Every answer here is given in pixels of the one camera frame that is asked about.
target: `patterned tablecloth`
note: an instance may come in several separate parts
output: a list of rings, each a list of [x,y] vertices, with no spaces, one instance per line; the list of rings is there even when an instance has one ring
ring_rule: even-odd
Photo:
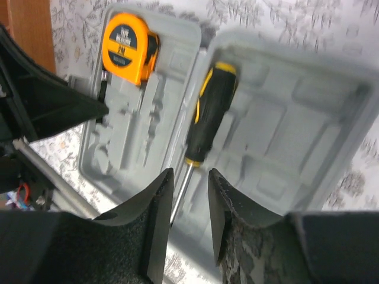
[[[90,76],[99,48],[101,17],[111,2],[128,2],[197,22],[206,45],[219,31],[251,30],[262,40],[329,53],[379,67],[379,0],[51,0],[57,74]],[[99,211],[114,206],[77,171],[82,126],[33,144],[35,151]],[[379,120],[353,158],[324,209],[377,209]],[[174,283],[206,283],[172,250],[166,275]]]

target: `screwdriver handle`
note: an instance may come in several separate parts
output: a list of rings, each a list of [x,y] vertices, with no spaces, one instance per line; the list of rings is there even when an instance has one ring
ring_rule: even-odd
[[[199,94],[186,140],[186,163],[194,167],[203,163],[212,148],[224,114],[232,103],[235,90],[235,67],[217,62],[209,70]]]

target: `toolbox compartment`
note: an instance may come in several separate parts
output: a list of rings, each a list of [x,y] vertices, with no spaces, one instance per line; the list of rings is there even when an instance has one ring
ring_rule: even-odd
[[[85,123],[79,171],[119,204],[172,167],[175,192],[184,178],[185,138],[210,66],[234,64],[238,86],[204,164],[191,178],[169,243],[213,281],[207,200],[216,168],[238,190],[276,214],[320,210],[379,109],[376,71],[262,41],[245,30],[220,33],[207,51],[192,22],[114,4],[143,18],[160,38],[156,68],[144,91],[111,75],[102,124]],[[76,86],[97,97],[101,51],[91,80]]]

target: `gray plastic tray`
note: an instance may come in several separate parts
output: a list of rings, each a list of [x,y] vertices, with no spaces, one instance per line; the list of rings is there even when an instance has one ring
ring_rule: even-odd
[[[245,30],[214,38],[201,51],[200,28],[127,4],[111,5],[104,27],[119,12],[142,17],[159,35],[155,72],[144,92],[116,76],[107,88],[110,113],[83,130],[79,171],[116,203],[173,167],[175,193],[197,94],[217,60],[237,68],[239,84],[205,163],[191,179],[169,242],[210,280],[219,281],[207,200],[215,167],[262,206],[321,209],[379,110],[379,74],[364,67],[258,40]],[[101,54],[89,85],[96,98]]]

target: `red cable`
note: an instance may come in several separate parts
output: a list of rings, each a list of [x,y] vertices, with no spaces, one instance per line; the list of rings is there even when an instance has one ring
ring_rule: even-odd
[[[25,189],[25,197],[24,197],[24,203],[26,204],[28,202],[28,198],[29,198],[29,192],[30,192],[30,189],[29,189],[29,186],[27,183],[23,183],[22,185],[20,185],[17,189],[17,192],[16,192],[16,198],[18,200],[18,198],[20,197],[20,190],[24,188]]]

